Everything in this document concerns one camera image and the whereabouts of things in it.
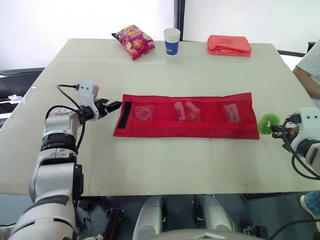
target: chip bag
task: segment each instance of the chip bag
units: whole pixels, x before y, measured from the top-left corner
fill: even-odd
[[[136,60],[155,48],[152,38],[135,25],[127,26],[111,35],[128,51],[132,60]]]

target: white sleeve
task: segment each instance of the white sleeve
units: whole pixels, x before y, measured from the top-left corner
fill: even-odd
[[[320,76],[320,39],[296,66],[314,77]]]

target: table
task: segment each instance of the table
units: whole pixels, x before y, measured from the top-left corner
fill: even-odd
[[[216,56],[205,42],[180,42],[168,56],[164,42],[132,61],[116,40],[70,39],[41,73],[0,130],[0,193],[28,194],[40,150],[45,114],[71,105],[57,84],[92,80],[99,97],[122,94],[226,96],[252,92],[258,121],[314,107],[271,44],[252,43],[251,57]],[[73,98],[77,92],[68,90]],[[120,110],[86,124],[78,155],[84,196],[271,193],[312,191],[317,181],[300,177],[280,139],[113,137]]]

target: green ring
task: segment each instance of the green ring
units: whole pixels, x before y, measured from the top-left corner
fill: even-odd
[[[271,126],[279,125],[280,119],[279,117],[274,113],[268,113],[262,117],[258,124],[258,131],[261,134],[271,134]]]

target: blue and white cup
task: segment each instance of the blue and white cup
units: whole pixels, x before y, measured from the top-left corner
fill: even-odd
[[[176,28],[167,28],[164,30],[165,51],[169,55],[178,53],[180,39],[180,30]]]

